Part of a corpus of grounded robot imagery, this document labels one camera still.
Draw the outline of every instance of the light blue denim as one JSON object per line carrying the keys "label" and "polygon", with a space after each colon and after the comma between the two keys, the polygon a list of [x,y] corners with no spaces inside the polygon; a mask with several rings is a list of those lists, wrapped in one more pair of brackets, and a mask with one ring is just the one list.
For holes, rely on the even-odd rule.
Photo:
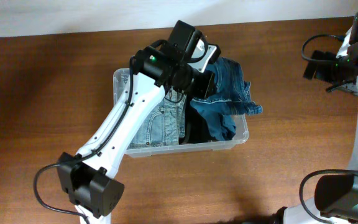
{"label": "light blue denim", "polygon": [[215,73],[217,92],[205,100],[193,98],[190,106],[206,120],[212,137],[218,141],[231,140],[236,134],[231,115],[260,114],[262,106],[251,100],[250,83],[243,80],[241,65],[237,62],[218,58],[206,69]]}
{"label": "light blue denim", "polygon": [[[122,92],[128,78],[128,74],[121,75],[123,82],[121,82],[120,90],[117,90],[117,92]],[[180,97],[181,93],[172,89],[165,96],[172,101],[178,101]],[[179,138],[185,136],[184,105],[186,96],[183,96],[178,103],[170,102],[165,98],[146,117],[128,149],[174,146],[179,144]]]}

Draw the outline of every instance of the jeans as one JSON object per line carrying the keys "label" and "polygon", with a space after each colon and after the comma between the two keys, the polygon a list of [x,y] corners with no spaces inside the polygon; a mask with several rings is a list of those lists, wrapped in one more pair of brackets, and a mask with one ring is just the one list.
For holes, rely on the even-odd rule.
{"label": "jeans", "polygon": [[[129,74],[121,75],[123,82],[119,84],[120,90],[117,92],[122,92],[128,78]],[[181,98],[181,93],[171,89],[165,98],[175,102]],[[185,136],[186,96],[183,96],[178,103],[165,98],[147,115],[128,149],[174,146],[179,144],[179,138]]]}
{"label": "jeans", "polygon": [[215,73],[215,95],[203,100],[193,98],[191,107],[207,121],[209,133],[218,141],[231,140],[236,134],[233,114],[260,114],[262,106],[251,100],[250,83],[243,80],[240,64],[218,58],[207,70]]}

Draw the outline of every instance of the wooden table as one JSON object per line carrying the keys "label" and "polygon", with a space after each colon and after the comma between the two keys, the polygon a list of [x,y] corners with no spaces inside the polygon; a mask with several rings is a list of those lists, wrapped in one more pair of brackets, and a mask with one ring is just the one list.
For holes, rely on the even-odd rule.
{"label": "wooden table", "polygon": [[[320,33],[344,34],[351,18],[199,27],[222,56],[242,65],[252,99],[249,140],[228,151],[133,159],[116,179],[126,191],[114,223],[216,223],[270,215],[299,203],[301,179],[314,170],[345,168],[356,130],[357,98],[328,94],[302,78],[302,43]],[[112,108],[112,74],[171,29],[92,32],[0,39],[0,223],[79,223],[42,208],[36,171],[63,152],[74,154]],[[312,49],[336,52],[335,40]],[[306,187],[312,196],[316,179]],[[40,179],[47,203],[73,209],[55,171]]]}

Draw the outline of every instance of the clear plastic bin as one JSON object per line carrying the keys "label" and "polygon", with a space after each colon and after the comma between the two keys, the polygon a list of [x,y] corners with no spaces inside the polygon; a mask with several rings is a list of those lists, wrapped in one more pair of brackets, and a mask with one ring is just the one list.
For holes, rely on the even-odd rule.
{"label": "clear plastic bin", "polygon": [[[114,72],[114,104],[120,97],[123,87],[119,85],[122,82],[122,74],[129,75],[128,68],[122,68]],[[127,155],[131,157],[145,157],[151,156],[154,154],[165,154],[165,153],[174,153],[174,152],[193,152],[201,150],[222,150],[222,149],[231,149],[237,144],[242,144],[248,140],[248,127],[246,117],[244,115],[233,115],[233,120],[236,123],[236,135],[230,141],[215,141],[215,142],[206,142],[199,144],[181,144],[177,146],[160,146],[160,147],[145,147],[142,149],[128,149],[126,151]]]}

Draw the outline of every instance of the wood grain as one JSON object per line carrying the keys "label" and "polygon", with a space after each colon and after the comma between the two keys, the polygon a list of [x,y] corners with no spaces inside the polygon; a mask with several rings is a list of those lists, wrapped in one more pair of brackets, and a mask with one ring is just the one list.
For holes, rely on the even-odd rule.
{"label": "wood grain", "polygon": [[[325,93],[302,78],[302,43],[343,34],[352,19],[199,27],[222,56],[241,63],[264,113],[247,116],[249,140],[228,151],[124,157],[116,179],[126,191],[114,223],[216,223],[270,215],[299,203],[301,179],[345,168],[356,130],[357,98]],[[78,223],[42,208],[32,192],[39,168],[75,153],[112,108],[112,74],[170,29],[0,39],[0,223]],[[335,52],[339,42],[309,47]],[[306,188],[313,194],[316,180]],[[46,202],[72,209],[55,171],[41,177]]]}

